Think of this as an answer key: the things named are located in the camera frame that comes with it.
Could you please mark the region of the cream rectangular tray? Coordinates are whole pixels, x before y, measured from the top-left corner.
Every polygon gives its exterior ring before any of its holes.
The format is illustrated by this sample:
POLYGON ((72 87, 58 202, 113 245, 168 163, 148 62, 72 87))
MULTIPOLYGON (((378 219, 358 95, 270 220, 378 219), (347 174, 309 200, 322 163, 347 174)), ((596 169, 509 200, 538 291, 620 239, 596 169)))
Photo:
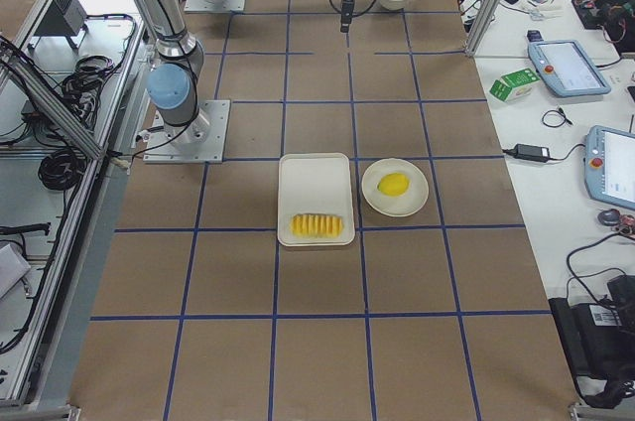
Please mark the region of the cream rectangular tray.
POLYGON ((280 160, 278 240, 287 247, 347 245, 355 237, 349 159, 341 153, 288 154, 280 160), (339 215, 337 238, 296 237, 290 223, 298 213, 339 215))

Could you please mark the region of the black power adapter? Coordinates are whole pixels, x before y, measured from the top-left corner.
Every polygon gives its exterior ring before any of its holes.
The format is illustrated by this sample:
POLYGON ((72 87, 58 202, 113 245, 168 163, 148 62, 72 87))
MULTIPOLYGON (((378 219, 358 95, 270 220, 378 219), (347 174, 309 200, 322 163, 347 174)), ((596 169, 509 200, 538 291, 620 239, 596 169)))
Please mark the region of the black power adapter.
POLYGON ((551 160, 550 150, 547 147, 516 144, 516 158, 526 161, 546 163, 551 160))

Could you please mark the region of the sliced yellow mango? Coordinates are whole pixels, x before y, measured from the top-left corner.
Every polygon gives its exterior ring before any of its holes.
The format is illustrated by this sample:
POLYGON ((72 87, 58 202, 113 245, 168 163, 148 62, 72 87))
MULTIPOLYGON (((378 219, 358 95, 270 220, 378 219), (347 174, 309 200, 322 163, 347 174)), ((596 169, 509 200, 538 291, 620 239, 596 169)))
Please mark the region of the sliced yellow mango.
POLYGON ((290 223, 296 237, 337 238, 343 232, 343 219, 339 215, 323 213, 298 213, 290 223))

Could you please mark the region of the green white carton box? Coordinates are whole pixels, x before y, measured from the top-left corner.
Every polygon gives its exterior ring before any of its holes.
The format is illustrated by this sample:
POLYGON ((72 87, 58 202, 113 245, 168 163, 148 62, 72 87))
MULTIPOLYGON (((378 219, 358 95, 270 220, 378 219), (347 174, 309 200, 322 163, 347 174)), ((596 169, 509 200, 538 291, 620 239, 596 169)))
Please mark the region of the green white carton box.
POLYGON ((511 101, 531 93, 539 81, 539 76, 529 68, 515 70, 496 78, 489 93, 500 101, 511 101))

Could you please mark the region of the yellow lemon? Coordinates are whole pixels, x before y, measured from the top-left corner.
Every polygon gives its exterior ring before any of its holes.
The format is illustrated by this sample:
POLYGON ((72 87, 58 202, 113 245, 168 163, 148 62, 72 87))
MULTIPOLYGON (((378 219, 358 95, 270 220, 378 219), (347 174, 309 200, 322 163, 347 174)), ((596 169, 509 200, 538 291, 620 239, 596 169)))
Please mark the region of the yellow lemon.
POLYGON ((388 197, 400 197, 408 192, 409 187, 410 178, 400 172, 385 175, 377 184, 377 190, 388 197))

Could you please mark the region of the blue teach pendant far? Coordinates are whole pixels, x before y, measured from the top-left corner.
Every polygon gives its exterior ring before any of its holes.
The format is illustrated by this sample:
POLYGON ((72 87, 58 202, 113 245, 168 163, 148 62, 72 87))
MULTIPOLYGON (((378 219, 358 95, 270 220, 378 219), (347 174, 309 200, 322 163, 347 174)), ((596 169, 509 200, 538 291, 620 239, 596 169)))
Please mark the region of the blue teach pendant far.
POLYGON ((558 97, 604 95, 611 86, 576 40, 530 42, 528 57, 558 97))

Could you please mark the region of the blue teach pendant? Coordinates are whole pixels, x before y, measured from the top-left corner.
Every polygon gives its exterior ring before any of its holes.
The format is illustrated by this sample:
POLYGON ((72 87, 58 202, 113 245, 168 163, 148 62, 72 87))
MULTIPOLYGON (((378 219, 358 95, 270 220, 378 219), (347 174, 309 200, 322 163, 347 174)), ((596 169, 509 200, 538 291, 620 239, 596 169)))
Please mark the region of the blue teach pendant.
POLYGON ((634 134, 595 125, 584 145, 584 183, 589 196, 633 210, 634 134))
POLYGON ((611 86, 576 40, 530 42, 528 57, 558 97, 604 95, 611 86))

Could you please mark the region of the blue teach pendant near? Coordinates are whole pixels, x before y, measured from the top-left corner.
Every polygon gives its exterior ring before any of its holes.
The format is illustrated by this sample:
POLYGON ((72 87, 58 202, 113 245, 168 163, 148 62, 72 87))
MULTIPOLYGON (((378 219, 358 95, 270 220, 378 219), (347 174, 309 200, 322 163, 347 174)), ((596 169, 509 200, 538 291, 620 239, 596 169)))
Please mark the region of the blue teach pendant near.
POLYGON ((595 125, 584 145, 584 183, 589 196, 633 210, 634 134, 595 125))

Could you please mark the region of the cream round plate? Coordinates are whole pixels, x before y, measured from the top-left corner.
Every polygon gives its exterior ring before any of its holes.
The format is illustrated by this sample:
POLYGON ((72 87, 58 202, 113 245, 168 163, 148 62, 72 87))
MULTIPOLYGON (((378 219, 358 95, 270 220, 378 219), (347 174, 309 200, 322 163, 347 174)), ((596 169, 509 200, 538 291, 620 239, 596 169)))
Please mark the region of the cream round plate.
POLYGON ((362 194, 376 211, 405 217, 418 212, 429 197, 424 173, 414 164, 396 158, 371 164, 362 177, 362 194))

